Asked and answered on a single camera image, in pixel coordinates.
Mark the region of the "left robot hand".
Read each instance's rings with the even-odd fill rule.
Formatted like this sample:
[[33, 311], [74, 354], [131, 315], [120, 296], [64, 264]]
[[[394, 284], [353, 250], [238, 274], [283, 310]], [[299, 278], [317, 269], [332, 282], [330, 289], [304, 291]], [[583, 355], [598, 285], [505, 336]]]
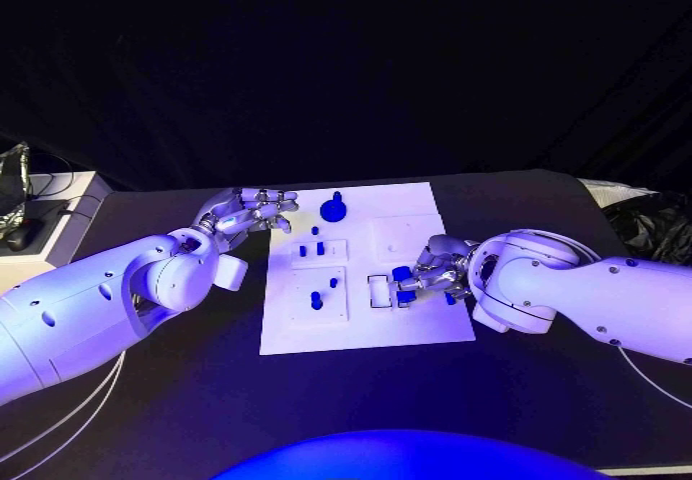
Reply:
[[278, 229], [291, 233], [286, 213], [299, 210], [293, 191], [232, 187], [203, 204], [193, 227], [214, 240], [221, 253], [231, 252], [252, 232]]

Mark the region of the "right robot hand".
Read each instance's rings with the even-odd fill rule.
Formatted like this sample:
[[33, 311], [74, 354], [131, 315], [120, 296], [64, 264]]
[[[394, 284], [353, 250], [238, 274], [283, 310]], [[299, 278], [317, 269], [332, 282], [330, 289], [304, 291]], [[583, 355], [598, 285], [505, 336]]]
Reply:
[[472, 296], [469, 286], [470, 260], [480, 243], [461, 240], [450, 235], [430, 237], [415, 262], [411, 276], [395, 280], [397, 292], [433, 291], [450, 295], [454, 300]]

